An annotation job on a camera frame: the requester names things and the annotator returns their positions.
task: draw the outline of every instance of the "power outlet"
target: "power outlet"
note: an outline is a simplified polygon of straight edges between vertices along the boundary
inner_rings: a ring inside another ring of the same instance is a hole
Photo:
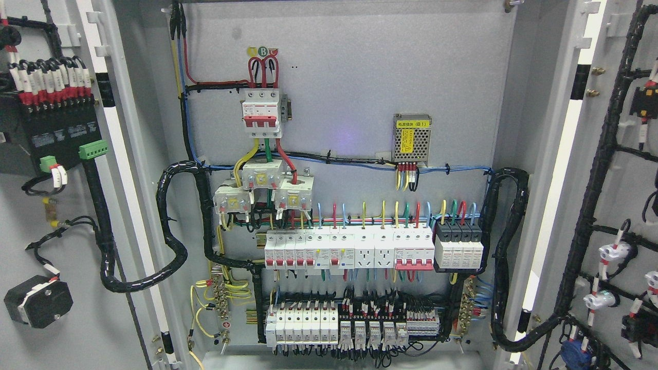
[[[372,269],[374,267],[374,249],[372,246],[355,248],[355,267],[357,269]]]
[[[395,248],[387,240],[375,241],[374,249],[374,268],[375,269],[392,269],[395,265]]]

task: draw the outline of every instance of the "yellow warning label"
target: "yellow warning label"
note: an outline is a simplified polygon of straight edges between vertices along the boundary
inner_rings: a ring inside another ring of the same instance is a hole
[[[409,120],[397,120],[395,122],[396,128],[429,128],[430,120],[428,119],[409,119]]]
[[[413,128],[403,128],[400,135],[400,153],[413,153]]]

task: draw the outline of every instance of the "circuit breaker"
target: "circuit breaker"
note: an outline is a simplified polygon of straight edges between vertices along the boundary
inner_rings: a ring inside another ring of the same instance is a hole
[[[278,89],[244,89],[242,121],[254,138],[281,138],[282,96]]]

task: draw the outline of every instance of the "door hinge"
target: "door hinge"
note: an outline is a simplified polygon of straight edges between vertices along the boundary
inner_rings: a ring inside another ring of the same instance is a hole
[[[98,90],[101,92],[101,100],[105,108],[114,107],[114,95],[112,94],[112,86],[110,85],[110,76],[107,73],[97,73],[96,81],[98,82]]]
[[[585,96],[585,87],[587,79],[590,77],[590,68],[592,65],[578,65],[576,76],[574,77],[574,86],[571,88],[571,100],[582,100]]]

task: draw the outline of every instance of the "green terminal connector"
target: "green terminal connector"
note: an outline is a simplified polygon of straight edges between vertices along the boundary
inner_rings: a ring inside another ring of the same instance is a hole
[[[80,154],[80,159],[93,159],[100,157],[105,153],[107,153],[107,142],[105,140],[98,140],[97,142],[81,145],[78,152],[78,154]]]
[[[57,164],[57,160],[52,155],[47,155],[39,160],[41,161],[39,168],[46,173],[50,173],[50,167]]]

